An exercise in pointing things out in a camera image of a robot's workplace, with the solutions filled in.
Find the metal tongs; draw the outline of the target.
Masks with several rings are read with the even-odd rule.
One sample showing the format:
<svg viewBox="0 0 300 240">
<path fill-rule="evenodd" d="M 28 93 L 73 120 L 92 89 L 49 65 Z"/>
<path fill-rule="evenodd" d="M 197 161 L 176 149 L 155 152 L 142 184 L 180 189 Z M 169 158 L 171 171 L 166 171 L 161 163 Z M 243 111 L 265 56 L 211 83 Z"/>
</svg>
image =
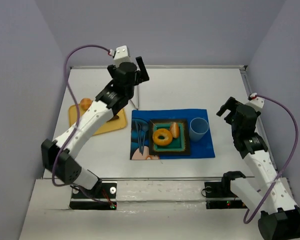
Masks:
<svg viewBox="0 0 300 240">
<path fill-rule="evenodd" d="M 139 108 L 140 108 L 140 93 L 139 93 L 138 85 L 134 87 L 134 95 L 129 101 L 136 110 L 139 110 Z"/>
</svg>

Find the orange oval bread roll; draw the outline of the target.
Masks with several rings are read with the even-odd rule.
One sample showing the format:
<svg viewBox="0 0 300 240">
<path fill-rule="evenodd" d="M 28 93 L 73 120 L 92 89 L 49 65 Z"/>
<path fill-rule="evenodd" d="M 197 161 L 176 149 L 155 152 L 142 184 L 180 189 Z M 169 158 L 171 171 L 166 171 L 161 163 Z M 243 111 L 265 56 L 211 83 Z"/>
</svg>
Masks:
<svg viewBox="0 0 300 240">
<path fill-rule="evenodd" d="M 180 128 L 177 122 L 172 122 L 170 124 L 169 131 L 174 139 L 177 139 L 180 136 Z"/>
</svg>

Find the ring doughnut bread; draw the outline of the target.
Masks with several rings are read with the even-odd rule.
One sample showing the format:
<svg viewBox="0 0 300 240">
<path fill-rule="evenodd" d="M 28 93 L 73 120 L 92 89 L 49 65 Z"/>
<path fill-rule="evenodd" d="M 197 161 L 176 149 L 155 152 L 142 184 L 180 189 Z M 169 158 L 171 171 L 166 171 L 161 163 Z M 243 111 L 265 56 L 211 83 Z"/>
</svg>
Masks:
<svg viewBox="0 0 300 240">
<path fill-rule="evenodd" d="M 159 128 L 153 132 L 152 140 L 155 145 L 164 147 L 173 141 L 173 135 L 168 129 Z"/>
</svg>

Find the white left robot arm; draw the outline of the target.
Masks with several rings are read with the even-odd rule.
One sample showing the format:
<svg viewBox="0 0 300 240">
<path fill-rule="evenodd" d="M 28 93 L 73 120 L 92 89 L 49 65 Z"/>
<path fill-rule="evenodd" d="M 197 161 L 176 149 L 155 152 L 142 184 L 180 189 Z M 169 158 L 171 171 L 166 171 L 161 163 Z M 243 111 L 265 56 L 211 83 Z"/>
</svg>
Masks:
<svg viewBox="0 0 300 240">
<path fill-rule="evenodd" d="M 102 180 L 81 167 L 75 160 L 85 143 L 107 121 L 119 113 L 133 98 L 135 86 L 148 81 L 149 75 L 142 57 L 136 62 L 109 65 L 112 80 L 95 97 L 88 110 L 63 134 L 41 144 L 42 163 L 63 185 L 76 186 L 89 198 L 101 191 Z"/>
</svg>

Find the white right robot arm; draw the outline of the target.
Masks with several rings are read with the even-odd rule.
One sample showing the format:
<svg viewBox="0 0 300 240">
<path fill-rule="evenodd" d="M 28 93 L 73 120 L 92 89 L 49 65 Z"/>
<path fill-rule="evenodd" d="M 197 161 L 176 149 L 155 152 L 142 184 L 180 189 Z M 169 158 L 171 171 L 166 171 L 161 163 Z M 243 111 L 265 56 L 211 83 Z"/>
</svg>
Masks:
<svg viewBox="0 0 300 240">
<path fill-rule="evenodd" d="M 248 211 L 243 218 L 249 224 L 258 217 L 258 230 L 265 240 L 293 240 L 300 238 L 300 207 L 285 188 L 276 171 L 264 139 L 256 132 L 257 119 L 265 97 L 253 93 L 243 104 L 230 97 L 217 112 L 231 126 L 234 147 L 253 173 L 259 189 L 255 190 L 240 171 L 224 173 L 222 191 L 233 193 L 245 204 Z"/>
</svg>

